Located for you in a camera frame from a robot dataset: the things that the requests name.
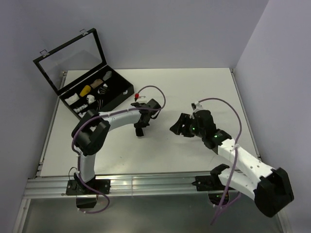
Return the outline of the black ankle sock white cuff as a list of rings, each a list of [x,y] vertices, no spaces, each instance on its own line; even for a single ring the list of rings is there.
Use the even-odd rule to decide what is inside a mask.
[[[143,137],[144,136],[144,132],[142,128],[135,128],[136,131],[136,136],[137,137]]]

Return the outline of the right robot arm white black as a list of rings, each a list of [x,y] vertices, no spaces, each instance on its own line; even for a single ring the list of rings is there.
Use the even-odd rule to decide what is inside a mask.
[[[197,176],[192,183],[197,191],[222,190],[229,184],[229,189],[248,196],[267,217],[273,217],[294,200],[288,173],[263,163],[235,145],[227,132],[216,127],[209,110],[199,110],[192,115],[182,113],[170,131],[175,135],[201,138],[208,149],[238,169],[232,173],[229,165],[220,164],[208,176]]]

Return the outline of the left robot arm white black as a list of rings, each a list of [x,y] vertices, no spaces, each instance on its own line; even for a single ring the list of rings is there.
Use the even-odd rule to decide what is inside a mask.
[[[131,108],[111,113],[88,110],[71,133],[72,150],[77,153],[78,165],[76,178],[77,188],[89,194],[95,187],[95,157],[103,147],[108,133],[116,128],[132,124],[136,136],[144,136],[143,128],[155,119],[162,109],[160,104],[151,99],[147,103],[134,102]]]

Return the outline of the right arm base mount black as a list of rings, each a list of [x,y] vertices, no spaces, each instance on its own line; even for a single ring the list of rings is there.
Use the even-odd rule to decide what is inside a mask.
[[[212,204],[219,205],[225,186],[216,175],[196,176],[191,183],[198,192],[207,191],[208,198]]]

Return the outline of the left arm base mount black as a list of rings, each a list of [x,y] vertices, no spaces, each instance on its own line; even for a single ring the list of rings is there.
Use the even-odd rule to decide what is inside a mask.
[[[86,183],[89,187],[97,190],[105,195],[109,194],[110,191],[110,180],[109,179],[92,179]],[[85,187],[79,178],[69,180],[65,192],[66,196],[77,196],[76,206],[80,209],[90,210],[97,204],[99,193],[92,191]]]

